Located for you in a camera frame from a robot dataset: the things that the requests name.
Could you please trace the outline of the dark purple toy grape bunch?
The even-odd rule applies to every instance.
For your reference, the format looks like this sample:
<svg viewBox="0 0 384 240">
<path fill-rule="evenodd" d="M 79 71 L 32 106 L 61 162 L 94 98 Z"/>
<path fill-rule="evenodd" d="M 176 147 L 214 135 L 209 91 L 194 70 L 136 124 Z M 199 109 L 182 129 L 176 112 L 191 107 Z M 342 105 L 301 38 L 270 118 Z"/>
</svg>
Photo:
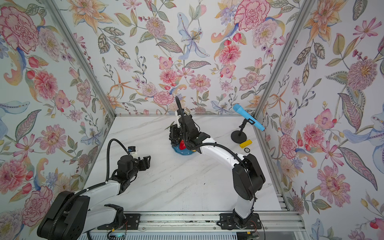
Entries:
<svg viewBox="0 0 384 240">
<path fill-rule="evenodd" d="M 181 129 L 178 127 L 177 124 L 174 124 L 170 127 L 169 140 L 171 141 L 172 147 L 177 147 L 180 145 L 182 141 Z"/>
</svg>

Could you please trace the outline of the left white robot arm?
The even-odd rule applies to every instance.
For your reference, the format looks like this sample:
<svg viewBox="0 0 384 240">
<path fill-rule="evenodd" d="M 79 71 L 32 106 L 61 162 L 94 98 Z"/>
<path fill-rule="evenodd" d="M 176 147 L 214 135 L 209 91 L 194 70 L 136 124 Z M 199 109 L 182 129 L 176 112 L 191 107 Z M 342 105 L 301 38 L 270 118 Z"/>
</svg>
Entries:
<svg viewBox="0 0 384 240">
<path fill-rule="evenodd" d="M 117 230 L 138 225 L 139 215 L 128 217 L 124 208 L 104 201 L 121 195 L 136 179 L 138 172 L 151 166 L 151 156 L 122 156 L 118 168 L 108 180 L 79 192 L 61 192 L 38 226 L 37 235 L 47 240 L 77 240 L 97 229 Z"/>
</svg>

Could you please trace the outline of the blue polka dot plate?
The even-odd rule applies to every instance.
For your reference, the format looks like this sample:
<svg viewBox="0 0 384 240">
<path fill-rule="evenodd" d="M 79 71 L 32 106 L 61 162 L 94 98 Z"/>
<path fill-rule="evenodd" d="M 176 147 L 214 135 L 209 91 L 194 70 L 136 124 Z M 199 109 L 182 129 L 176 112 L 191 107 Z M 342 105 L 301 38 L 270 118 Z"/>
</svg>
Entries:
<svg viewBox="0 0 384 240">
<path fill-rule="evenodd" d="M 179 155 L 182 155 L 182 156 L 189 156 L 189 155 L 192 155 L 193 153 L 195 153 L 194 151 L 190 151 L 188 150 L 187 148 L 181 150 L 179 148 L 179 146 L 172 146 L 172 149 Z"/>
</svg>

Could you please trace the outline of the black microphone stand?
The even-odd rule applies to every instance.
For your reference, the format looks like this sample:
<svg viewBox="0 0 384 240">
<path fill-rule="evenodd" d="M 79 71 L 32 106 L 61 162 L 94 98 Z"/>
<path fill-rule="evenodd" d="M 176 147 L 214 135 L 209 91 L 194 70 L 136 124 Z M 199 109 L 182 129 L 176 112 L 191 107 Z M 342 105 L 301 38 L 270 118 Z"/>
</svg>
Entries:
<svg viewBox="0 0 384 240">
<path fill-rule="evenodd" d="M 242 124 L 239 126 L 239 130 L 233 131 L 231 134 L 231 139 L 233 142 L 237 144 L 242 144 L 245 141 L 247 141 L 247 135 L 244 133 L 244 128 L 246 127 L 247 123 L 254 125 L 255 122 L 251 119 L 244 119 Z"/>
</svg>

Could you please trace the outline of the blue toy microphone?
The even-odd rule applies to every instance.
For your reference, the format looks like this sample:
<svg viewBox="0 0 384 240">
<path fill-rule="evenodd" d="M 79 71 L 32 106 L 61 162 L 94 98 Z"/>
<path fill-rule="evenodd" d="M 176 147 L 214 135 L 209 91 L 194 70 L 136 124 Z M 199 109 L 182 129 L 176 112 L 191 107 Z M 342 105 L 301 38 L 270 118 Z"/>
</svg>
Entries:
<svg viewBox="0 0 384 240">
<path fill-rule="evenodd" d="M 233 106 L 233 110 L 239 115 L 243 116 L 247 121 L 249 121 L 253 126 L 255 126 L 260 131 L 264 131 L 265 127 L 258 122 L 252 115 L 250 115 L 242 106 L 236 104 Z"/>
</svg>

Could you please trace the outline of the yellow toy block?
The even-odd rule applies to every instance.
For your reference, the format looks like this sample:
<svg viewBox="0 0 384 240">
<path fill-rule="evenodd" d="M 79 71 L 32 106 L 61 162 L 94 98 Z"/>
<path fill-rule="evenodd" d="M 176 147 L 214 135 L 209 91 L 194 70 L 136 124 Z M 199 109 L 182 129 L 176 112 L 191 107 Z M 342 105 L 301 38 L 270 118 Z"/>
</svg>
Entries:
<svg viewBox="0 0 384 240">
<path fill-rule="evenodd" d="M 239 144 L 240 148 L 244 149 L 244 148 L 247 148 L 248 146 L 250 146 L 252 144 L 252 140 L 246 140 L 245 142 Z"/>
</svg>

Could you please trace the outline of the aluminium corner post right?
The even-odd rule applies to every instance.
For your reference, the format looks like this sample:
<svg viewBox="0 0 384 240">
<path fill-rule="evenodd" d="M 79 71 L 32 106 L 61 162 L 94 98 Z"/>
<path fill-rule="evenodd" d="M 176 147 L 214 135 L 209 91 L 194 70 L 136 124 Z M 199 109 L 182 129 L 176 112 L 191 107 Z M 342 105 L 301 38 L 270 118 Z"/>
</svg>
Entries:
<svg viewBox="0 0 384 240">
<path fill-rule="evenodd" d="M 288 38 L 285 46 L 283 47 L 281 54 L 277 58 L 275 68 L 273 69 L 272 74 L 267 83 L 265 84 L 265 88 L 262 91 L 260 102 L 255 110 L 255 116 L 257 117 L 257 119 L 259 119 L 260 115 L 262 114 L 263 107 L 265 106 L 268 100 L 269 94 L 272 91 L 272 88 L 276 83 L 280 72 L 286 65 L 286 62 L 294 48 L 295 42 L 298 39 L 300 31 L 304 25 L 305 20 L 310 14 L 313 5 L 314 3 L 312 1 L 303 1 L 303 5 L 298 12 L 297 19 L 295 20 L 295 23 L 291 30 L 290 37 Z"/>
</svg>

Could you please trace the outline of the aluminium corner post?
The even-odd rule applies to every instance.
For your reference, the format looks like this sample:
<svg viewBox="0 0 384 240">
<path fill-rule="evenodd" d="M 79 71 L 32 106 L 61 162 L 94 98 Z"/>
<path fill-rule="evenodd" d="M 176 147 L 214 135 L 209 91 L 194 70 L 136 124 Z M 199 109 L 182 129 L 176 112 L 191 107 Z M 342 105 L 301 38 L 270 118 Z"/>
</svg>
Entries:
<svg viewBox="0 0 384 240">
<path fill-rule="evenodd" d="M 295 42 L 298 39 L 300 31 L 304 25 L 305 20 L 310 14 L 313 5 L 314 3 L 312 1 L 303 1 L 303 5 L 298 12 L 297 19 L 295 20 L 295 23 L 291 30 L 290 37 L 288 38 L 285 46 L 283 47 L 281 54 L 277 58 L 275 68 L 273 69 L 272 74 L 267 83 L 265 84 L 265 88 L 262 91 L 260 102 L 255 110 L 255 116 L 257 117 L 257 119 L 259 119 L 260 115 L 262 114 L 263 107 L 265 106 L 268 100 L 269 94 L 272 91 L 272 88 L 276 83 L 280 72 L 286 65 L 286 62 L 294 48 Z"/>
<path fill-rule="evenodd" d="M 43 5 L 48 10 L 48 13 L 51 15 L 53 21 L 58 25 L 58 29 L 63 34 L 64 39 L 68 43 L 71 50 L 74 52 L 74 55 L 77 59 L 77 62 L 79 63 L 81 69 L 86 73 L 88 80 L 90 81 L 92 87 L 94 88 L 95 92 L 98 94 L 100 101 L 104 105 L 104 109 L 106 112 L 112 116 L 112 119 L 114 120 L 116 118 L 116 112 L 113 110 L 110 102 L 107 99 L 106 94 L 103 92 L 103 89 L 95 76 L 93 70 L 91 69 L 88 61 L 86 60 L 85 56 L 83 55 L 83 52 L 81 50 L 81 47 L 78 45 L 75 37 L 73 36 L 72 31 L 70 30 L 69 26 L 67 25 L 64 17 L 62 16 L 58 6 L 56 5 L 55 1 L 42 1 Z"/>
</svg>

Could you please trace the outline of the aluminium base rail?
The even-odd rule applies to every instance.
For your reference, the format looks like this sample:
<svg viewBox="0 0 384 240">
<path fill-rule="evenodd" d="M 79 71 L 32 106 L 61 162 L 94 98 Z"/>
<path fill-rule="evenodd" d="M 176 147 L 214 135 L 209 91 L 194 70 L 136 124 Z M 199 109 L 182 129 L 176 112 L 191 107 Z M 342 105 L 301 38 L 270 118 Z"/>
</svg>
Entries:
<svg viewBox="0 0 384 240">
<path fill-rule="evenodd" d="M 299 214 L 258 212 L 238 227 L 231 212 L 129 212 L 117 230 L 95 229 L 92 240 L 307 240 Z"/>
</svg>

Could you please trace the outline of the aluminium corner post left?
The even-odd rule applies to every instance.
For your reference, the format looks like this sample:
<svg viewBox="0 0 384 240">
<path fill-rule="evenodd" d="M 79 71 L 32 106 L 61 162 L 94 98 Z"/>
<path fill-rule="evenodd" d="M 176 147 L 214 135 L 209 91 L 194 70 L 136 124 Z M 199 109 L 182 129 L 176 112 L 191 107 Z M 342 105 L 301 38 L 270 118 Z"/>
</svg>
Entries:
<svg viewBox="0 0 384 240">
<path fill-rule="evenodd" d="M 94 88 L 95 92 L 98 94 L 100 101 L 104 105 L 104 109 L 106 112 L 112 116 L 112 119 L 114 120 L 116 118 L 116 112 L 113 110 L 110 102 L 107 99 L 106 94 L 103 92 L 103 89 L 95 76 L 93 70 L 91 69 L 88 61 L 86 60 L 85 56 L 83 55 L 83 52 L 81 50 L 81 47 L 78 45 L 75 37 L 73 36 L 72 31 L 70 30 L 69 26 L 67 25 L 64 17 L 62 16 L 58 6 L 56 5 L 55 1 L 42 1 L 43 5 L 48 10 L 48 13 L 51 15 L 53 21 L 58 25 L 58 29 L 63 34 L 64 39 L 68 43 L 71 50 L 74 52 L 74 55 L 77 59 L 77 62 L 79 63 L 81 69 L 86 73 L 88 80 L 90 81 L 92 87 Z"/>
</svg>

